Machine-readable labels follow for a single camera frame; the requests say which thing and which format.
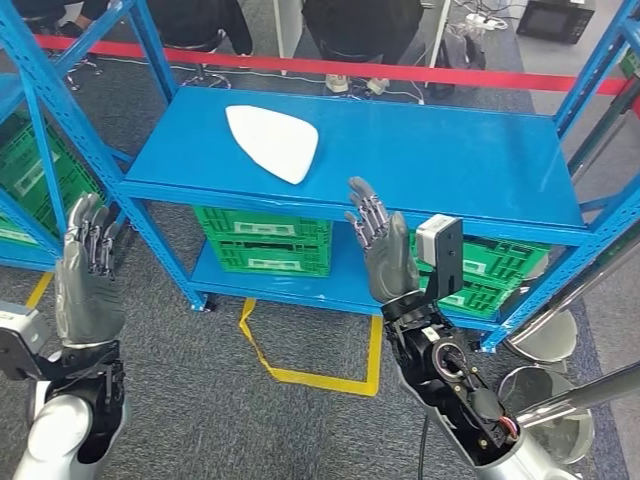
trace power strip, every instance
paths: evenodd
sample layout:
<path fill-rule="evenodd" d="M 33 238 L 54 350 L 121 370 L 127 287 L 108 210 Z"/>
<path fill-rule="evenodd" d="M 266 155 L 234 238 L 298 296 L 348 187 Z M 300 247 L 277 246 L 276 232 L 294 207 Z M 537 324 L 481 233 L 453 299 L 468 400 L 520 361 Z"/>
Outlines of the power strip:
<path fill-rule="evenodd" d="M 485 30 L 495 30 L 498 25 L 497 21 L 491 18 L 488 19 L 482 13 L 469 13 L 466 16 L 466 23 Z"/>

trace green crate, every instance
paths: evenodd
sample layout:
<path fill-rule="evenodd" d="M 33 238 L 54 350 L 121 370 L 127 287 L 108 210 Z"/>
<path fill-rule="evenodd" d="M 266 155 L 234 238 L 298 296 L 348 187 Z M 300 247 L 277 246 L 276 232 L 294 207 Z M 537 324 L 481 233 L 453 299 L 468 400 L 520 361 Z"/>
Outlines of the green crate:
<path fill-rule="evenodd" d="M 13 121 L 14 126 L 20 126 L 20 118 L 18 116 Z M 66 211 L 83 192 L 97 192 L 104 199 L 97 184 L 69 152 L 54 130 L 48 127 L 48 137 L 49 147 L 56 159 L 60 196 Z M 12 140 L 0 149 L 0 187 L 5 188 L 45 229 L 59 236 L 55 213 L 31 124 L 18 128 Z M 5 216 L 0 221 L 0 238 L 35 245 L 30 236 Z"/>
<path fill-rule="evenodd" d="M 47 133 L 60 182 L 79 166 L 55 131 L 48 127 Z M 29 212 L 38 210 L 48 198 L 49 190 L 32 125 L 23 127 L 0 150 L 0 185 Z"/>
<path fill-rule="evenodd" d="M 411 235 L 414 256 L 417 255 L 415 234 Z M 549 247 L 533 243 L 515 243 L 478 237 L 465 237 L 463 245 L 463 270 L 496 282 L 510 284 L 522 280 Z"/>
<path fill-rule="evenodd" d="M 228 272 L 327 277 L 331 267 L 331 245 L 229 240 L 211 243 Z"/>
<path fill-rule="evenodd" d="M 96 182 L 87 173 L 82 165 L 76 165 L 69 175 L 60 180 L 60 196 L 66 212 L 72 207 L 78 197 L 82 193 L 97 192 L 103 198 Z M 56 214 L 51 205 L 51 197 L 47 195 L 45 202 L 35 212 L 30 212 L 33 218 L 42 225 L 45 230 L 54 236 L 60 236 L 56 221 Z M 23 232 L 17 225 L 11 222 L 0 212 L 0 238 L 11 240 L 23 245 L 37 245 L 35 240 Z"/>
<path fill-rule="evenodd" d="M 23 232 L 20 227 L 2 213 L 0 213 L 0 240 L 20 245 L 37 245 L 35 240 Z"/>
<path fill-rule="evenodd" d="M 234 240 L 272 239 L 325 245 L 331 241 L 331 221 L 267 213 L 194 207 L 198 221 L 211 236 Z"/>
<path fill-rule="evenodd" d="M 640 69 L 640 59 L 633 50 L 629 48 L 626 54 L 620 60 L 620 69 L 626 78 L 631 78 L 635 70 Z"/>
<path fill-rule="evenodd" d="M 420 288 L 426 288 L 429 284 L 429 272 L 432 268 L 422 262 L 418 262 L 418 264 Z M 448 310 L 489 318 L 497 312 L 519 283 L 519 279 L 514 279 L 507 284 L 494 282 L 490 278 L 465 272 L 463 277 L 462 289 L 443 298 L 438 304 Z"/>

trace microwave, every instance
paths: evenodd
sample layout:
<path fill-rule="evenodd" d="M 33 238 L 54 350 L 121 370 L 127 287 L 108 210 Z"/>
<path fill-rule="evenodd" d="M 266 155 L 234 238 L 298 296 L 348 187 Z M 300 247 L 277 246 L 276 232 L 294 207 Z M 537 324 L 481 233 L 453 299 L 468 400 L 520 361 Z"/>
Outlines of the microwave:
<path fill-rule="evenodd" d="M 529 0 L 518 35 L 575 45 L 595 12 L 595 0 Z"/>

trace floor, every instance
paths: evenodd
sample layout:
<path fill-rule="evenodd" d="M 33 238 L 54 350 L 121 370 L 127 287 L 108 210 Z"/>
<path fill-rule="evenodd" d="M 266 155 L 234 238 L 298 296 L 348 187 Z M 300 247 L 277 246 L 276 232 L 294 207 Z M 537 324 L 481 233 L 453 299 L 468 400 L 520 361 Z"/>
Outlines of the floor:
<path fill-rule="evenodd" d="M 577 47 L 567 49 L 518 38 L 512 31 L 484 38 L 489 68 L 537 73 L 576 73 L 607 23 L 617 2 L 598 5 L 592 27 Z M 256 41 L 256 53 L 277 53 L 270 2 L 246 0 L 243 8 Z M 454 9 L 454 18 L 461 13 Z M 131 38 L 118 26 L 110 38 Z M 423 48 L 417 36 L 404 62 L 414 63 Z M 297 56 L 315 57 L 308 36 Z M 85 76 L 86 88 L 77 94 L 99 132 L 109 144 L 135 153 L 162 113 L 159 98 L 149 89 L 144 66 L 103 60 L 100 77 Z M 187 72 L 177 71 L 178 76 Z M 321 84 L 255 77 L 234 72 L 237 88 L 320 93 Z M 319 80 L 317 76 L 305 76 Z M 413 92 L 411 85 L 394 82 L 394 91 Z M 458 92 L 449 99 L 512 111 L 550 112 L 558 101 L 551 94 L 499 92 L 490 89 Z M 389 101 L 412 101 L 387 95 Z M 567 142 L 570 154 L 595 115 L 606 108 L 598 99 L 585 121 Z M 623 131 L 611 147 L 604 166 L 580 185 L 584 198 L 611 190 L 637 168 L 637 135 Z M 187 268 L 203 240 L 189 208 L 152 204 L 153 218 Z M 119 245 L 125 285 L 128 321 L 122 351 L 128 394 L 134 421 L 118 443 L 105 478 L 282 478 L 282 479 L 405 479 L 414 478 L 423 414 L 398 386 L 394 361 L 383 346 L 380 392 L 373 398 L 278 383 L 260 365 L 238 328 L 242 299 L 222 297 L 211 313 L 192 313 L 155 257 L 135 232 L 128 231 Z M 636 360 L 636 331 L 629 325 L 638 305 L 633 287 L 637 262 L 616 273 L 577 305 L 580 342 L 568 364 L 568 376 L 584 382 Z M 24 303 L 39 278 L 34 272 L 0 267 L 3 300 Z M 38 309 L 53 325 L 53 289 Z M 272 365 L 326 375 L 362 379 L 370 319 L 360 315 L 258 302 L 250 324 Z M 624 328 L 625 335 L 619 335 Z M 511 369 L 525 364 L 506 349 L 497 355 L 475 355 L 473 361 L 495 384 Z M 25 386 L 0 378 L 0 479 L 9 478 L 24 448 L 22 421 Z M 638 439 L 632 435 L 637 398 L 597 409 L 597 435 L 592 455 L 572 467 L 586 479 L 638 478 Z M 444 443 L 429 433 L 426 478 L 471 479 L 471 472 Z"/>

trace black pants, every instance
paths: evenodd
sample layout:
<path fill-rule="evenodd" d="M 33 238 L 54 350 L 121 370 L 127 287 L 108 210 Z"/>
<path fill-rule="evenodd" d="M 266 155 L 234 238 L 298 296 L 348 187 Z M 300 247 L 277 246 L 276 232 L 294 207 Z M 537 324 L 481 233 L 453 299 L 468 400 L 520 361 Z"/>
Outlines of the black pants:
<path fill-rule="evenodd" d="M 78 3 L 78 0 L 13 0 L 14 6 L 23 17 L 36 17 L 64 5 Z M 82 4 L 83 17 L 97 20 L 106 11 L 109 0 L 85 0 Z"/>
<path fill-rule="evenodd" d="M 311 24 L 307 24 L 309 33 L 313 38 L 315 46 L 320 52 L 322 60 L 336 62 L 363 63 L 373 60 L 382 55 L 382 63 L 384 65 L 397 65 L 400 63 L 402 55 L 409 48 L 416 32 L 401 33 L 396 38 L 388 42 L 383 51 L 349 51 L 347 47 L 340 45 L 329 45 L 322 37 L 322 34 Z"/>

